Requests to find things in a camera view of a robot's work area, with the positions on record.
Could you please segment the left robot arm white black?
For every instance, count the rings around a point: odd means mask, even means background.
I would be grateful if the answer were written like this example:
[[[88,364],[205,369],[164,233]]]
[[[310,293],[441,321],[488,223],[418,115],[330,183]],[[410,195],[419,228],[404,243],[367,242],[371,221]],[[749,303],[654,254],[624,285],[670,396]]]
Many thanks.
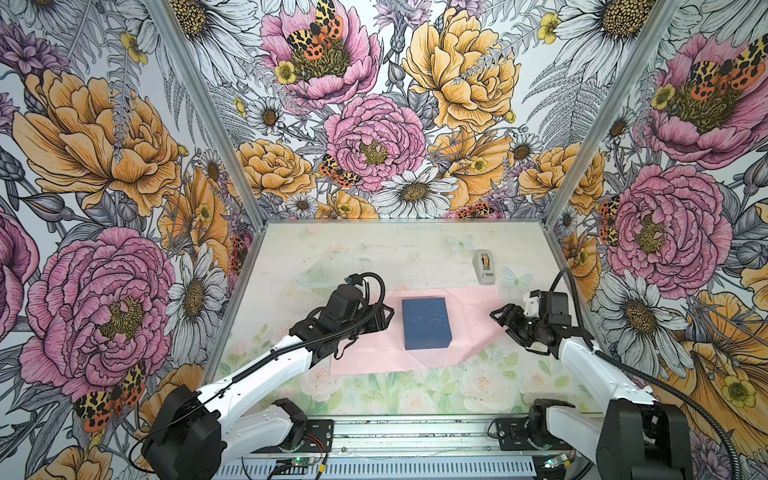
[[[383,279],[352,274],[266,353],[197,390],[180,385],[165,398],[139,442],[159,479],[210,479],[226,462],[263,449],[295,451],[307,436],[307,416],[282,398],[254,412],[268,394],[323,360],[342,357],[360,336],[384,331],[394,316]]]

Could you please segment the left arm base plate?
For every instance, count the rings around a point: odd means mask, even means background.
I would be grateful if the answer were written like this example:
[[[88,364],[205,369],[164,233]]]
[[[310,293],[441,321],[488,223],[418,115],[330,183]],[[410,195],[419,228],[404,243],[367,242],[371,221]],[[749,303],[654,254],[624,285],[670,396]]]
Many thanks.
[[[334,428],[335,422],[331,419],[309,419],[302,433],[293,428],[281,444],[261,448],[254,454],[326,453],[332,449]]]

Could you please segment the navy blue gift box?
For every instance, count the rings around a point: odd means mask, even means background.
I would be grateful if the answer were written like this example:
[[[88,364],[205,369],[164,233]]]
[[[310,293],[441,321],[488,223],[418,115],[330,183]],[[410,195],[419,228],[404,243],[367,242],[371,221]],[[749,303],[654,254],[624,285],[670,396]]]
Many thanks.
[[[453,336],[444,298],[404,299],[401,313],[406,350],[449,347]]]

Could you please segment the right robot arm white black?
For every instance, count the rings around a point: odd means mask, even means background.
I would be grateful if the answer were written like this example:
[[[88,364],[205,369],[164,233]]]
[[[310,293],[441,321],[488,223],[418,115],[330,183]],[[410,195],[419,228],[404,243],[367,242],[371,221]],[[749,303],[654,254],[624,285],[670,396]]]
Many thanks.
[[[603,479],[691,479],[689,427],[685,415],[660,402],[639,374],[613,364],[572,322],[561,292],[535,290],[524,305],[507,304],[490,314],[519,346],[543,345],[596,400],[601,419],[581,414],[571,403],[537,399],[521,427],[498,419],[493,429],[502,449],[514,443],[538,449],[566,445],[594,465]]]

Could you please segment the pink wrapping paper sheet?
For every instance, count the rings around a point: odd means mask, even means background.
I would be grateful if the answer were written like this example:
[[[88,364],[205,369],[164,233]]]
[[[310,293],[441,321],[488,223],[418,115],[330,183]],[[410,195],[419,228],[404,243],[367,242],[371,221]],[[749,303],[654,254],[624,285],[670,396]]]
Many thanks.
[[[490,317],[503,305],[495,286],[395,291],[385,304],[394,309],[387,329],[362,335],[331,362],[333,375],[457,366],[503,333]]]

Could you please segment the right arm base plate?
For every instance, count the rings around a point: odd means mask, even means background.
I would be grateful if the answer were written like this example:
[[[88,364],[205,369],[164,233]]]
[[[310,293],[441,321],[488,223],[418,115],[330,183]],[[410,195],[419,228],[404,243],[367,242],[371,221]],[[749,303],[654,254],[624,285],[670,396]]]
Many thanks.
[[[501,451],[560,451],[571,446],[554,437],[534,440],[528,431],[528,419],[523,417],[501,417],[492,421],[489,435],[495,438]]]

